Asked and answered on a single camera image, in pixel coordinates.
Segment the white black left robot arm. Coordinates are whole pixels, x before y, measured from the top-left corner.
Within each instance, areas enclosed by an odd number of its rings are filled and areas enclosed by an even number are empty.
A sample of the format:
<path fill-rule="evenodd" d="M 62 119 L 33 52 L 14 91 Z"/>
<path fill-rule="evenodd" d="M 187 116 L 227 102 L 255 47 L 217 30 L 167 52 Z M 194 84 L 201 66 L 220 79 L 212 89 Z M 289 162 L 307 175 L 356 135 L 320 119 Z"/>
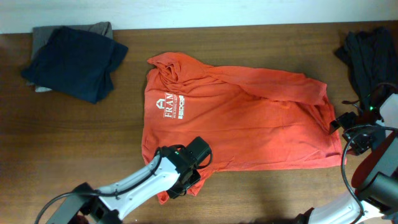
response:
<path fill-rule="evenodd" d="M 96 223 L 122 223 L 123 219 L 154 195 L 166 192 L 170 198 L 187 194 L 200 179 L 200 165 L 212 157 L 208 146 L 164 146 L 156 150 L 153 160 L 119 182 L 93 189 L 87 183 L 56 196 L 45 204 L 35 222 L 57 200 L 65 201 L 47 223 L 79 223 L 78 213 L 90 215 Z"/>

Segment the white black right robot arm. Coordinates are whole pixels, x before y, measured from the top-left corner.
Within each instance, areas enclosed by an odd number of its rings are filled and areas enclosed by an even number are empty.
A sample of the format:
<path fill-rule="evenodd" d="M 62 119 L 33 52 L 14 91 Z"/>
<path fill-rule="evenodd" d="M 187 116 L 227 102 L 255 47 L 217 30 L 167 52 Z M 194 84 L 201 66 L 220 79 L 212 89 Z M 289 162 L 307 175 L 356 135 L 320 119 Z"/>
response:
<path fill-rule="evenodd" d="M 334 201 L 297 215 L 294 223 L 361 223 L 371 218 L 397 215 L 397 94 L 372 105 L 360 115 L 345 113 L 330 123 L 330 132 L 343 128 L 346 140 L 341 175 L 347 191 Z M 348 152 L 370 154 L 351 180 L 345 161 Z"/>

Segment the red soccer t-shirt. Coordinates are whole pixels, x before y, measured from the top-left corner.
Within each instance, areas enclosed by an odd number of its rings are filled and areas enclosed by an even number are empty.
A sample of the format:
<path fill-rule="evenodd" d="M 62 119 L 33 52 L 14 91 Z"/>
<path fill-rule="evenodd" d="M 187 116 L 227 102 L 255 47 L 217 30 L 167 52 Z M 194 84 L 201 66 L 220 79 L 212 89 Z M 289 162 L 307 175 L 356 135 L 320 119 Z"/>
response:
<path fill-rule="evenodd" d="M 142 156 L 203 138 L 213 158 L 200 171 L 318 169 L 338 166 L 342 146 L 327 85 L 267 68 L 212 66 L 167 52 L 148 60 Z"/>

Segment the navy garment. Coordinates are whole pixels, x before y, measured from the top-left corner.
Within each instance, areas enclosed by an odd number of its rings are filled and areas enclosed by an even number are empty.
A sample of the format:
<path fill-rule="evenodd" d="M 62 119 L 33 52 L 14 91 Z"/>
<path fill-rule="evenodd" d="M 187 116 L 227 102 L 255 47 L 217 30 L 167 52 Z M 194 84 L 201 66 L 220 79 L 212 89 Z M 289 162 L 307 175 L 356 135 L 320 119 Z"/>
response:
<path fill-rule="evenodd" d="M 110 73 L 124 60 L 128 47 L 94 32 L 55 29 L 21 76 L 95 104 L 114 90 Z"/>

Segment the grey garment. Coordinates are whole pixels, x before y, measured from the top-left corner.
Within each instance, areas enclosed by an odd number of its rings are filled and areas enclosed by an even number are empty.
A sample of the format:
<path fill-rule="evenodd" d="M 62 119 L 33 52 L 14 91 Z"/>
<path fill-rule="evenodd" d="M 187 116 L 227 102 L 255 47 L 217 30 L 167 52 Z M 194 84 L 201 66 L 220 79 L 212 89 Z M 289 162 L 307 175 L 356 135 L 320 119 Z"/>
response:
<path fill-rule="evenodd" d="M 33 29 L 33 48 L 32 48 L 32 61 L 36 58 L 38 51 L 47 44 L 51 33 L 63 26 L 44 26 L 35 27 Z M 110 22 L 99 22 L 91 25 L 76 25 L 76 26 L 65 26 L 76 30 L 85 30 L 89 32 L 94 32 L 95 34 L 100 34 L 110 39 L 113 39 L 113 30 Z M 37 92 L 51 91 L 52 89 L 42 87 L 33 84 L 36 87 Z"/>

